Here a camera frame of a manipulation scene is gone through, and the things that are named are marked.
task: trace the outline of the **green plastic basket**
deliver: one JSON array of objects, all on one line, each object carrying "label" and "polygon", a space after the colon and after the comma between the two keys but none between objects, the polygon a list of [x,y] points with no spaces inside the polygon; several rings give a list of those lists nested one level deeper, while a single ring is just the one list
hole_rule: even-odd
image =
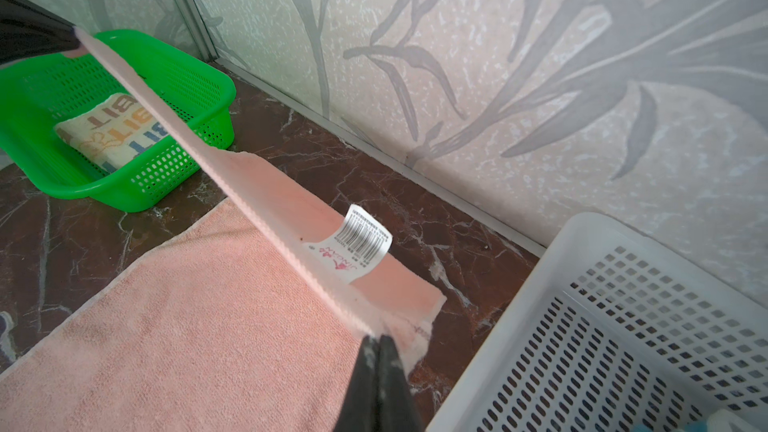
[{"label": "green plastic basket", "polygon": [[[234,140],[232,79],[135,30],[95,35],[120,54],[208,145]],[[92,56],[35,57],[0,70],[0,147],[40,190],[56,198],[91,197],[124,212],[149,208],[200,168],[168,136],[107,174],[64,143],[54,125],[126,92]]]}]

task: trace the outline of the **marble floor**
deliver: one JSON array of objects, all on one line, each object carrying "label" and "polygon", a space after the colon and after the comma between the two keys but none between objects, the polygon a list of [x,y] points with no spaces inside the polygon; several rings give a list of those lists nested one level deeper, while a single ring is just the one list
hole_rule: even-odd
[{"label": "marble floor", "polygon": [[[258,154],[341,214],[359,204],[394,235],[390,253],[448,298],[409,383],[427,423],[537,258],[360,150],[233,77],[233,150]],[[16,165],[0,170],[0,370],[146,251],[224,194],[195,173],[151,209],[126,214],[58,200]]]}]

